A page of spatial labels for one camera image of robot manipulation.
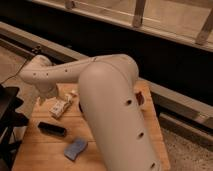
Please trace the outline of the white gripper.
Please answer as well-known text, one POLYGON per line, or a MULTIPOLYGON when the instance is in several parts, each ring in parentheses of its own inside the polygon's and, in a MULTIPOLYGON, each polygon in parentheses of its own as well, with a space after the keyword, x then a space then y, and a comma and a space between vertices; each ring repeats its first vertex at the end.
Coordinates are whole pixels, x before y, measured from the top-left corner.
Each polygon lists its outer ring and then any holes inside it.
POLYGON ((41 83, 36 85, 37 90, 39 91, 39 96, 37 98, 37 105, 41 106, 43 104, 42 99, 50 99, 53 97, 57 97, 59 100, 66 101, 64 94, 58 95, 58 87, 56 84, 52 83, 41 83))

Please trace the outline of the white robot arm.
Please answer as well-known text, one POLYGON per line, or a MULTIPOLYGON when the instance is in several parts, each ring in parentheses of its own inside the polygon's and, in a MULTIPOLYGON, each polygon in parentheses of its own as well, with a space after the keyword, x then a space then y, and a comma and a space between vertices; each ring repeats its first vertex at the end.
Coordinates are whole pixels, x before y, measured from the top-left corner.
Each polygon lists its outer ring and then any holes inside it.
POLYGON ((35 56, 20 72, 46 100, 59 83, 76 83, 79 101, 107 171, 162 171, 134 93, 137 63, 128 55, 95 56, 54 65, 35 56))

